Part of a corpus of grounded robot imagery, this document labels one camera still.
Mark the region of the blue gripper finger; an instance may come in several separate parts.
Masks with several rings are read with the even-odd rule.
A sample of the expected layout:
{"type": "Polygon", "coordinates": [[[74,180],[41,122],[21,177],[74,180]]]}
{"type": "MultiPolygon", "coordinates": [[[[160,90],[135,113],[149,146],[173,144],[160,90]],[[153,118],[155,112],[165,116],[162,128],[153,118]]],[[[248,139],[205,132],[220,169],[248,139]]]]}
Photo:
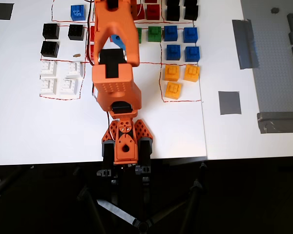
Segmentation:
{"type": "Polygon", "coordinates": [[[111,35],[111,42],[122,48],[124,51],[126,50],[125,44],[118,35],[111,35]]]}

